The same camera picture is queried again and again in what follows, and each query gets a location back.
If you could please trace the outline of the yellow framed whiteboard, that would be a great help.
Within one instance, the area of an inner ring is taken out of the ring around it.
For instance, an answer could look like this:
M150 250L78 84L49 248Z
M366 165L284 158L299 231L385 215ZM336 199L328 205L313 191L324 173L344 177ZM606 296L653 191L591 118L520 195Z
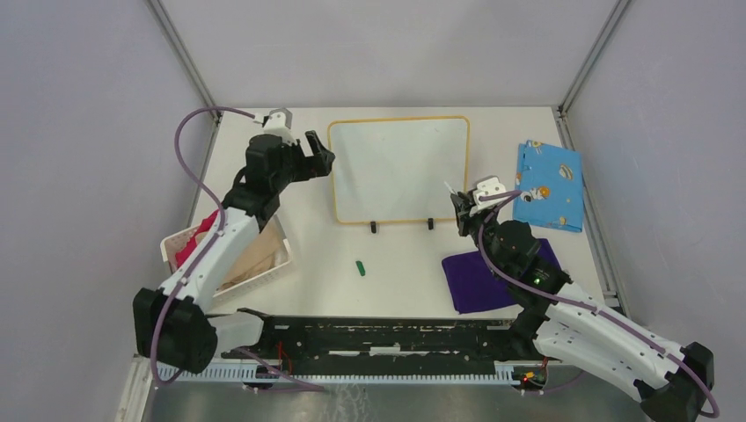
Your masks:
M336 120L333 209L342 224L453 219L450 193L466 188L471 123L461 115Z

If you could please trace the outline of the green marker cap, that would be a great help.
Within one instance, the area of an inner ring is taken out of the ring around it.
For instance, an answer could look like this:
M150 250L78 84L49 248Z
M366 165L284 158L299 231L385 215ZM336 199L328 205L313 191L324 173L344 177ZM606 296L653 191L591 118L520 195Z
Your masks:
M362 261L360 261L360 260L357 260L357 261L355 262L355 264L356 264L356 267L357 267L357 269L358 269L358 272L359 272L359 274L360 274L360 275L361 275L362 277L364 277L364 276L366 275L366 270L365 270L365 267L364 267L364 264L363 264L363 262L362 262Z

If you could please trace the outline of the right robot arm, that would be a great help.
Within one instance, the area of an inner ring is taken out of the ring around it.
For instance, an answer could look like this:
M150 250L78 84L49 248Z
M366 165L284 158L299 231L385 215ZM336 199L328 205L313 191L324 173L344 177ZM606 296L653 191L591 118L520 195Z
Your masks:
M510 352L573 365L624 392L653 421L718 418L713 352L641 327L541 258L528 224L498 219L517 195L497 193L493 205L482 205L476 190L450 192L459 235L472 239L490 273L507 282L522 307L509 329Z

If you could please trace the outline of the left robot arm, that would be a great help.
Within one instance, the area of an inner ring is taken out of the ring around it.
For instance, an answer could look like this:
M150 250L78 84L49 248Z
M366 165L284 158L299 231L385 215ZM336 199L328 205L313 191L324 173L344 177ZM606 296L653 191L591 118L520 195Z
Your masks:
M180 372L202 372L218 352L218 331L207 313L217 288L243 250L265 229L280 206L284 189L328 176L335 155L311 130L304 134L311 153L298 140L255 135L245 165L219 201L217 217L184 264L158 288L141 288L133 300L136 349Z

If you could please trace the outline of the purple cloth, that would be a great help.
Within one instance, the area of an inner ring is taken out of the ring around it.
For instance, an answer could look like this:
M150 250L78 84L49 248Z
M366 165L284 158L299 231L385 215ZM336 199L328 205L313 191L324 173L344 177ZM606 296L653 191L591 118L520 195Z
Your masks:
M461 315L530 306L526 287L548 294L559 291L563 277L552 247L544 238L507 247L484 244L489 261L480 251L452 255L442 269L455 311Z

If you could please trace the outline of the blue cartoon cloth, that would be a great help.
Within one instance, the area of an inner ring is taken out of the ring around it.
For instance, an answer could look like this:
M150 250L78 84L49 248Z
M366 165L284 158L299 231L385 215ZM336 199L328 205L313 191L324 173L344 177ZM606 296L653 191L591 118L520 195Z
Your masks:
M581 154L539 141L518 145L513 217L548 229L580 233L584 222Z

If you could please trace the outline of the tan cloth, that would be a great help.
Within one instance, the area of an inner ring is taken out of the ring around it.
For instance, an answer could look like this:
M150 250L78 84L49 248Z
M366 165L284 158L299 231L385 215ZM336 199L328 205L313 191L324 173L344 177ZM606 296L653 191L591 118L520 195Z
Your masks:
M222 292L273 269L281 260L282 248L282 231L278 228L278 223L272 221L239 255L217 292Z

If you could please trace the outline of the red cloth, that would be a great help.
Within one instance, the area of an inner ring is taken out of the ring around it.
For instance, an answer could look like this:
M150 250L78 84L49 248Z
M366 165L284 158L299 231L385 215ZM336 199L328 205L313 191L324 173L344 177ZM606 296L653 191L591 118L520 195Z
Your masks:
M177 268L181 268L187 261L187 259L192 255L198 244L208 233L213 223L216 221L218 215L219 211L215 210L212 214L204 218L201 221L200 225L197 227L196 231L187 239L184 247L180 251L177 251L175 253L174 257Z

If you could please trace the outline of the white plastic basket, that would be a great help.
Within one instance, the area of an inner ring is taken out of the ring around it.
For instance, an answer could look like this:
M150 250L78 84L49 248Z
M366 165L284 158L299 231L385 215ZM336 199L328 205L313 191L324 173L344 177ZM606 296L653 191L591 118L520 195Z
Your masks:
M282 227L280 219L275 216L272 221L276 221L278 223L278 228L282 231L283 234L283 248L280 254L280 262L273 269L270 269L269 271L253 277L249 280L245 280L244 282L241 282L234 287L230 287L222 292L217 292L216 290L214 299L212 301L213 307L223 305L230 300L234 300L240 296L247 295L249 292L256 290L259 287L263 287L273 281L279 280L291 269L292 250L289 244L289 240L284 228ZM176 267L174 255L177 251L180 251L184 247L187 239L196 231L198 226L199 225L196 225L191 228L181 230L180 232L168 236L161 241L160 251L168 274L171 274L178 269Z

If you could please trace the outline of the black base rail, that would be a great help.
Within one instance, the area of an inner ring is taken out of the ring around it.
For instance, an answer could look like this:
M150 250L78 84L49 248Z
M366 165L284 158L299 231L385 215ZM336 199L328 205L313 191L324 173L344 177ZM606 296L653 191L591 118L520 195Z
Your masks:
M492 375L543 355L510 319L272 316L250 352L290 361L293 375Z

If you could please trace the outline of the left aluminium frame post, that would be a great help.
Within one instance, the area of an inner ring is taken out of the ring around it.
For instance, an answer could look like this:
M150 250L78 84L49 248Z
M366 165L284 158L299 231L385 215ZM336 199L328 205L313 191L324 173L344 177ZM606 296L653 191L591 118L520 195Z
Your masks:
M215 106L216 101L208 89L195 61L188 51L186 43L182 40L176 25L161 0L144 0L150 10L157 26L165 36L179 66L186 75L193 91L196 93L204 106Z

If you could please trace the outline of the aluminium frame post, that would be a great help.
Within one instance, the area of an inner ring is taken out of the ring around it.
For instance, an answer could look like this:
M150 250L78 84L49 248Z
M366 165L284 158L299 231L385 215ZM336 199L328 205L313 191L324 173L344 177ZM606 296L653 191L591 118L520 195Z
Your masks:
M182 40L176 25L161 0L144 0L150 10L157 26L165 36L179 66L186 75L193 91L196 93L204 106L215 106L216 101L208 89L195 61L188 51L186 43Z
M611 12L604 21L590 50L585 55L581 67L574 76L566 94L557 107L557 112L560 118L566 118L568 116L569 110L580 95L581 89L586 83L591 71L596 66L596 63L600 59L605 47L611 40L611 37L616 32L618 25L621 23L623 17L632 4L634 4L633 0L617 0L614 3Z

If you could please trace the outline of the right aluminium frame post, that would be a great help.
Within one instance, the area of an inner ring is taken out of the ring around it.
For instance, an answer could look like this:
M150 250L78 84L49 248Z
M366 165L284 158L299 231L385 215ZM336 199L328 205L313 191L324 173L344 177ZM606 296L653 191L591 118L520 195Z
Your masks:
M634 4L633 0L617 0L614 3L611 12L604 21L590 50L585 55L581 67L574 76L566 94L557 107L557 112L560 118L566 118L568 116L569 110L580 95L581 89L586 83L591 71L596 66L596 63L600 59L605 47L611 40L611 37L616 32L618 25L621 23L623 17L632 4Z

